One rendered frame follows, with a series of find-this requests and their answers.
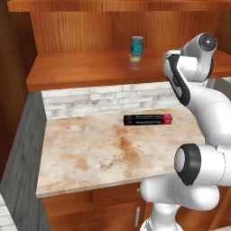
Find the wooden base cabinet door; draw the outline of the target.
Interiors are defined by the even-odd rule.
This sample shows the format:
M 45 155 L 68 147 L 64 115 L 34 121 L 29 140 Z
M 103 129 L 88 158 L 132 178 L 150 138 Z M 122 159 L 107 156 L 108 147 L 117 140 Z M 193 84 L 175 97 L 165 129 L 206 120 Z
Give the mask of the wooden base cabinet door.
M 231 187 L 220 187 L 220 189 L 224 192 L 224 196 L 210 229 L 231 226 Z
M 136 208 L 140 207 L 138 227 L 134 227 Z M 49 217 L 51 231 L 139 231 L 145 202 L 134 201 L 68 215 Z

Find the black and red box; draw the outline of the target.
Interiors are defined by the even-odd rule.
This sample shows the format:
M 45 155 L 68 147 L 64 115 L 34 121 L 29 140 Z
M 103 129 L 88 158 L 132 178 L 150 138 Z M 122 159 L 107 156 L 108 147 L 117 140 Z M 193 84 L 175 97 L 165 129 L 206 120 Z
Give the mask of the black and red box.
M 124 125 L 170 125 L 170 114 L 124 115 Z

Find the teal can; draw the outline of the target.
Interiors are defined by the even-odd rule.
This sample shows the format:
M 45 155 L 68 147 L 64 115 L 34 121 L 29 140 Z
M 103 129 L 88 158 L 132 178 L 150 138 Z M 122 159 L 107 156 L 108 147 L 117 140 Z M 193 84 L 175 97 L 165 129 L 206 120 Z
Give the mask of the teal can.
M 135 57 L 141 57 L 143 55 L 143 36 L 131 37 L 130 54 Z

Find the wooden drawer front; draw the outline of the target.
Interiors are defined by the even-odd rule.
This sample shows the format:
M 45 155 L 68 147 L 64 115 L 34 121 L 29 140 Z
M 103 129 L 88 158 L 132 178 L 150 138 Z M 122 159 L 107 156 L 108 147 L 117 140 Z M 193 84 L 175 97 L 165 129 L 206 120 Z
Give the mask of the wooden drawer front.
M 129 183 L 103 189 L 94 189 L 91 191 L 93 202 L 124 203 L 136 200 L 142 200 L 139 191 L 140 183 Z

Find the open wooden wall cabinet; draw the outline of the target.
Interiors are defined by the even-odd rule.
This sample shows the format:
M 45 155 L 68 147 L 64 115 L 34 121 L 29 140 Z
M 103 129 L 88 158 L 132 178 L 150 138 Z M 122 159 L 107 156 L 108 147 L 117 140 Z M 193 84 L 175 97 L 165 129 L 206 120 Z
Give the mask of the open wooden wall cabinet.
M 31 91 L 162 81 L 163 53 L 202 32 L 216 36 L 231 0 L 7 0 L 29 13 L 37 56 Z M 130 54 L 143 36 L 143 55 Z M 213 77 L 231 74 L 231 55 L 217 49 Z

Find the wooden wall cabinet door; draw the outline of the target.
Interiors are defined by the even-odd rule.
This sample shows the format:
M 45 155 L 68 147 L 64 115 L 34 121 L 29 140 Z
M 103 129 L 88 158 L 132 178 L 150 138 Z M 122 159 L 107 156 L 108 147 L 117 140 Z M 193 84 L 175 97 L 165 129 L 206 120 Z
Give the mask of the wooden wall cabinet door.
M 26 79 L 37 56 L 29 13 L 0 0 L 0 181 L 28 95 Z
M 217 48 L 231 55 L 231 11 L 220 13 L 216 37 Z

